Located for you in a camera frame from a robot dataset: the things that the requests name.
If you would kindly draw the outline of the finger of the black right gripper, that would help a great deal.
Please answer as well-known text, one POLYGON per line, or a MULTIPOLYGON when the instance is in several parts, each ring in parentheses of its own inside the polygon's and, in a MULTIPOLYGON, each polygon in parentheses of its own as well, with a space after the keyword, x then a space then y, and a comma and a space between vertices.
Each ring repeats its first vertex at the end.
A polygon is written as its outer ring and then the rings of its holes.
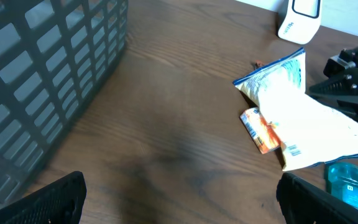
POLYGON ((309 88, 309 94, 320 98, 358 104, 358 77, 335 75, 309 88))

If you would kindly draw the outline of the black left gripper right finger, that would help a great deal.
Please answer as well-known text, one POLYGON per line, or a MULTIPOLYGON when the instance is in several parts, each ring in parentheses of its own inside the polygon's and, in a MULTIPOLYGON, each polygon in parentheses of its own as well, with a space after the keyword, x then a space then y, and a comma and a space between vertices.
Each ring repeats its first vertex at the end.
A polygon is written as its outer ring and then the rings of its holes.
POLYGON ((290 172, 279 180, 276 199, 290 224, 358 224, 358 209, 290 172))

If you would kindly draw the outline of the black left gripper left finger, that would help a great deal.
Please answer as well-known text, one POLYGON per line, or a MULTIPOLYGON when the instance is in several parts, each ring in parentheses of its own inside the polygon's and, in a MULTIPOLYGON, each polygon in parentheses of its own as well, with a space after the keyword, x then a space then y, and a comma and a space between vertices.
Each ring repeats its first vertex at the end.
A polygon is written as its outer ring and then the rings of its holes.
POLYGON ((79 224, 85 198, 83 173, 74 171, 0 209, 0 224, 79 224))

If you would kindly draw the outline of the teal mouthwash bottle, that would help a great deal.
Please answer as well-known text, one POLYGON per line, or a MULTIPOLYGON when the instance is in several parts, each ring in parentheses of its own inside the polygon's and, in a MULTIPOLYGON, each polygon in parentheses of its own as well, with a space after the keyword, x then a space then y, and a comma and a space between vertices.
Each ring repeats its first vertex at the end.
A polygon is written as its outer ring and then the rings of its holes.
POLYGON ((328 192, 358 209, 358 166, 339 162, 326 168, 328 192))

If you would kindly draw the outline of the large white snack bag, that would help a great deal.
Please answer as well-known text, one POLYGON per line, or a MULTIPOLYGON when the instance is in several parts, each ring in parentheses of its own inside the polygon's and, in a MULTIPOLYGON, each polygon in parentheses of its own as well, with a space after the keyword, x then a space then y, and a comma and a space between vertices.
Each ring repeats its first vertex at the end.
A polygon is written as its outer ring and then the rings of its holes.
POLYGON ((306 52, 292 54, 234 80, 280 140, 284 171, 358 157, 358 123, 306 94, 306 52))

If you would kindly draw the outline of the small orange box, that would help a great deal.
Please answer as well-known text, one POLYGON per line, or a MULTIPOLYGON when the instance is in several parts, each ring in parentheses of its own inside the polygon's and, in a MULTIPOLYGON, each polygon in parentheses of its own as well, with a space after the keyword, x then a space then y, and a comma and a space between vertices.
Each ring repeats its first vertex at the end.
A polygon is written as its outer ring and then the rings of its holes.
POLYGON ((280 147, 279 138, 258 108, 245 110, 240 115, 240 119, 261 154, 275 151, 280 147))

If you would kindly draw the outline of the red chocolate bar wrapper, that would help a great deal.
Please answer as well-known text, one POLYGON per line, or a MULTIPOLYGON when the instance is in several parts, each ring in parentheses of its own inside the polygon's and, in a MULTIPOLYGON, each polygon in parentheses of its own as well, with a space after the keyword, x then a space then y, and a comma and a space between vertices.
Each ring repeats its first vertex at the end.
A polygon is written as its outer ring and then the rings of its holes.
POLYGON ((264 63, 261 62, 260 60, 256 60, 255 63, 254 63, 254 68, 255 69, 262 68, 263 66, 264 66, 264 63))

